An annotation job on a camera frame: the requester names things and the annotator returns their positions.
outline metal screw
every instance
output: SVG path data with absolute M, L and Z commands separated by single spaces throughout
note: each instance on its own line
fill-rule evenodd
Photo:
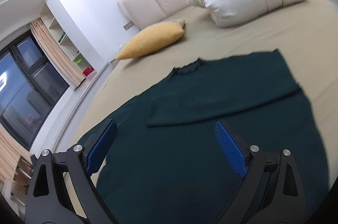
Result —
M 286 155 L 286 156 L 290 156 L 291 155 L 291 152 L 289 150 L 283 150 L 283 153 Z
M 48 154 L 49 154 L 49 150 L 44 150 L 41 153 L 42 156 L 47 156 Z
M 82 150 L 82 146 L 81 145 L 76 145 L 74 148 L 73 148 L 74 151 L 80 151 Z
M 259 147 L 257 147 L 256 145 L 252 145 L 252 146 L 250 147 L 250 150 L 256 153 L 256 152 L 259 151 Z

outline folded sleeve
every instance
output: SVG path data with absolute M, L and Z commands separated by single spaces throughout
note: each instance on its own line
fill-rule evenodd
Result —
M 279 51 L 152 99 L 147 126 L 192 124 L 263 106 L 300 91 Z

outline beige curtain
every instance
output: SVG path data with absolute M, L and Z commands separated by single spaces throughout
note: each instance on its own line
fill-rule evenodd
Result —
M 30 156 L 0 124 L 0 181 L 13 180 L 20 158 L 31 164 Z
M 35 39 L 63 79 L 72 89 L 77 88 L 85 79 L 85 76 L 76 68 L 60 46 L 54 41 L 42 20 L 39 18 L 33 21 L 30 24 L 30 28 Z

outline black window frame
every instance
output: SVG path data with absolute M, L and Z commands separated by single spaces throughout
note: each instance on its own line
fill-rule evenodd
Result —
M 22 54 L 20 53 L 17 44 L 20 43 L 21 41 L 23 41 L 24 39 L 30 37 L 34 44 L 37 46 L 37 48 L 39 49 L 39 51 L 41 52 L 42 57 L 40 59 L 38 59 L 31 67 L 28 67 L 25 63 L 25 60 L 22 56 Z M 12 126 L 6 121 L 5 118 L 3 118 L 2 115 L 0 115 L 0 123 L 4 126 L 4 128 L 6 129 L 6 131 L 19 143 L 21 144 L 26 150 L 30 150 L 30 148 L 33 145 L 33 142 L 36 138 L 36 136 L 38 135 L 38 132 L 40 131 L 42 125 L 44 124 L 44 122 L 46 121 L 47 117 L 49 116 L 49 114 L 51 113 L 51 111 L 53 110 L 54 106 L 57 104 L 57 102 L 60 100 L 60 98 L 62 97 L 62 95 L 67 91 L 68 88 L 65 89 L 65 91 L 62 92 L 62 94 L 60 95 L 60 97 L 54 101 L 52 99 L 52 97 L 46 93 L 39 85 L 38 83 L 34 80 L 32 73 L 34 73 L 36 71 L 36 69 L 38 69 L 39 67 L 43 66 L 44 64 L 46 64 L 47 62 L 50 62 L 50 60 L 47 58 L 47 56 L 45 55 L 45 53 L 43 52 L 43 50 L 41 49 L 41 47 L 39 46 L 38 42 L 36 41 L 34 35 L 32 34 L 32 32 L 29 30 L 25 33 L 23 33 L 22 35 L 20 35 L 18 38 L 16 38 L 15 40 L 13 40 L 10 44 L 8 44 L 6 47 L 4 47 L 3 49 L 0 50 L 0 55 L 2 55 L 3 53 L 5 53 L 6 51 L 9 51 L 9 53 L 11 54 L 11 56 L 13 57 L 14 62 L 16 63 L 17 67 L 19 68 L 19 70 L 21 71 L 22 75 L 25 77 L 27 83 L 32 87 L 32 89 L 34 89 L 37 94 L 49 105 L 51 106 L 50 110 L 47 112 L 46 116 L 44 117 L 44 119 L 42 120 L 42 124 L 39 128 L 39 130 L 35 133 L 35 135 L 33 136 L 33 139 L 30 143 L 28 143 L 23 137 L 21 137 L 19 134 L 16 134 L 15 130 L 12 128 Z

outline wall outlet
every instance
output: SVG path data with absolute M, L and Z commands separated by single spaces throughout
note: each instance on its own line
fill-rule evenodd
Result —
M 125 46 L 126 44 L 119 44 L 119 51 L 121 51 L 122 50 L 122 48 L 124 48 L 124 46 Z
M 130 21 L 124 26 L 124 29 L 127 31 L 127 30 L 131 29 L 133 26 L 134 26 L 134 23 L 132 21 Z

